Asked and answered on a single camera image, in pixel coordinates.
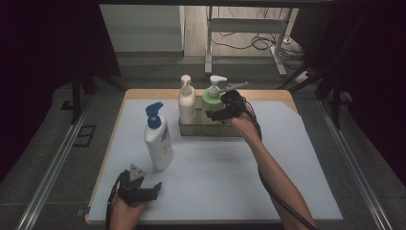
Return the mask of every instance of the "white pump cap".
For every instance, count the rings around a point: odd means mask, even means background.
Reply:
[[[210,76],[210,81],[212,82],[212,86],[209,88],[209,95],[210,97],[218,97],[220,93],[220,88],[218,88],[217,84],[219,81],[226,81],[227,78],[217,76],[217,75],[212,75]]]
[[[182,88],[180,91],[182,92],[183,96],[189,96],[192,93],[192,88],[191,88],[191,81],[192,78],[189,75],[184,75],[180,78],[180,81],[182,82]]]

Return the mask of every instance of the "hand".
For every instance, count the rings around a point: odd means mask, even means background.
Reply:
[[[146,207],[146,202],[140,203],[136,207],[130,207],[118,195],[115,195],[111,204],[110,229],[134,229]]]
[[[251,114],[255,115],[250,106],[246,106],[246,108]],[[258,131],[255,128],[251,118],[246,113],[242,113],[237,118],[226,119],[223,122],[235,127],[239,132],[241,132],[245,141],[247,142],[250,140],[259,139]]]

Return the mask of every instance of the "human arm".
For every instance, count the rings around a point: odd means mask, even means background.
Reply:
[[[250,117],[246,114],[242,114],[238,118],[228,119],[224,122],[233,125],[242,134],[254,154],[266,184],[274,194],[305,218],[312,226],[316,227],[316,222],[311,216],[301,193],[262,143],[258,131]],[[272,198],[272,202],[281,217],[284,229],[307,229],[307,227],[288,213],[274,198]]]
[[[136,207],[130,207],[118,195],[115,195],[111,205],[110,229],[135,229],[135,226],[146,207],[146,202],[140,203]]]

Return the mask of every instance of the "white tabletop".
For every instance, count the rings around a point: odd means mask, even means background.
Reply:
[[[145,108],[163,102],[174,156],[156,172],[144,141]],[[342,219],[302,118],[281,102],[251,102],[263,143],[301,191],[315,219]],[[88,222],[105,220],[117,176],[131,163],[147,172],[143,188],[163,182],[142,222],[273,222],[280,218],[259,181],[255,158],[242,138],[183,137],[176,100],[126,100],[92,200]]]

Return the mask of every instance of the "metal rail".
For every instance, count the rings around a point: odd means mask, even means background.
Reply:
[[[328,128],[334,136],[334,139],[338,144],[340,151],[343,153],[344,159],[349,166],[352,177],[355,180],[356,185],[358,186],[358,190],[364,198],[368,208],[370,209],[376,226],[378,227],[378,229],[381,230],[392,230],[392,226],[386,217],[385,211],[383,210],[376,194],[368,183],[365,175],[362,173],[362,170],[358,165],[354,155],[352,154],[352,151],[343,133],[341,132],[341,130],[337,129],[334,123],[331,121],[328,104],[325,101],[319,100],[318,105],[322,109]]]
[[[319,8],[359,6],[355,0],[97,0],[108,5],[219,6],[257,8]]]
[[[69,128],[69,131],[66,134],[61,146],[59,147],[54,160],[46,171],[44,177],[42,177],[41,182],[36,188],[36,191],[31,198],[30,203],[28,204],[23,216],[21,217],[21,220],[18,222],[18,225],[15,229],[33,229],[34,224],[38,219],[38,216],[45,204],[45,201],[55,184],[56,178],[59,175],[60,170],[62,169],[63,163],[65,162],[65,159],[69,154],[75,138],[78,135],[81,124],[86,117],[92,99],[93,96],[87,96],[84,98],[82,113],[80,114],[76,124],[71,125],[71,127]]]

